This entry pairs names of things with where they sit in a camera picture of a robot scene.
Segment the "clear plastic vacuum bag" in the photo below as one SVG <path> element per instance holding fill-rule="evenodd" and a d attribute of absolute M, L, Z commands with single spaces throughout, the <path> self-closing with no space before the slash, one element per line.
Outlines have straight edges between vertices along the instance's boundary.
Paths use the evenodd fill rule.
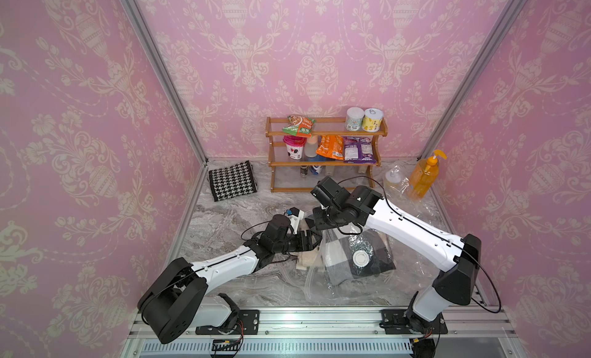
<path fill-rule="evenodd" d="M 311 230 L 319 236 L 311 251 L 304 286 L 308 301 L 352 300 L 378 291 L 368 279 L 396 277 L 389 241 L 395 239 L 431 262 L 430 275 L 451 270 L 463 244 L 458 236 L 411 216 L 366 186 L 353 192 L 332 178 L 319 181 L 312 195 L 320 206 L 312 212 Z"/>

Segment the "black white houndstooth scarf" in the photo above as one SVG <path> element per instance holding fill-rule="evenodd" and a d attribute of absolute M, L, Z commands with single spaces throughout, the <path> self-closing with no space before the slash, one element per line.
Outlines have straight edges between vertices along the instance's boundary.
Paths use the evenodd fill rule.
<path fill-rule="evenodd" d="M 258 192 L 253 166 L 248 160 L 230 167 L 210 170 L 208 179 L 215 202 Z"/>

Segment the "beige knitted scarf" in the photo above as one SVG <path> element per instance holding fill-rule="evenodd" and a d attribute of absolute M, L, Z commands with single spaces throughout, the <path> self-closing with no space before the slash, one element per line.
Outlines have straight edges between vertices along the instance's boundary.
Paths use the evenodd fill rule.
<path fill-rule="evenodd" d="M 297 253 L 296 269 L 307 271 L 311 267 L 323 267 L 323 259 L 320 249 Z"/>

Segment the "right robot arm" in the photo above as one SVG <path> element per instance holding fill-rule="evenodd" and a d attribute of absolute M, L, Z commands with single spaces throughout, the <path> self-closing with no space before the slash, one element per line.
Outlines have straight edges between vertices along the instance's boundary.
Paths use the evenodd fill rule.
<path fill-rule="evenodd" d="M 482 242 L 478 237 L 461 237 L 433 227 L 367 186 L 350 192 L 326 177 L 311 194 L 320 203 L 313 210 L 317 229 L 354 225 L 377 230 L 420 253 L 440 270 L 430 286 L 413 296 L 403 316 L 396 319 L 398 324 L 427 335 L 439 325 L 443 310 L 470 304 L 480 271 Z"/>

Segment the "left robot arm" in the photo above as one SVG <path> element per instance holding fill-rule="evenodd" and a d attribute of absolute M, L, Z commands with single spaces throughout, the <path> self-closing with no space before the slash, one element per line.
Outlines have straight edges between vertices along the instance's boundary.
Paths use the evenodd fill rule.
<path fill-rule="evenodd" d="M 323 233 L 310 217 L 275 215 L 265 229 L 243 245 L 213 259 L 174 259 L 140 298 L 143 322 L 161 344 L 170 344 L 188 329 L 212 327 L 231 333 L 240 326 L 239 307 L 226 294 L 212 292 L 229 281 L 274 264 L 275 256 L 291 256 L 317 248 Z"/>

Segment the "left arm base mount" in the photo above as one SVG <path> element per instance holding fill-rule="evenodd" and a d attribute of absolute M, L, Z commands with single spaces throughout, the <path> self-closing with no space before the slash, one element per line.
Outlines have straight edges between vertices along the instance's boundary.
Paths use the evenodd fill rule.
<path fill-rule="evenodd" d="M 206 297 L 191 324 L 196 335 L 257 335 L 260 310 L 241 309 L 225 293 Z"/>

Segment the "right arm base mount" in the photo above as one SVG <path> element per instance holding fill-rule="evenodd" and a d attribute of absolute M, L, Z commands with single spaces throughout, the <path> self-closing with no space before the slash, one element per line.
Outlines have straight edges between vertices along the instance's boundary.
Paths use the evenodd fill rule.
<path fill-rule="evenodd" d="M 380 311 L 380 328 L 389 335 L 431 336 L 449 333 L 443 315 L 440 313 L 434 321 L 425 321 L 415 316 L 406 316 L 402 309 L 385 309 Z"/>

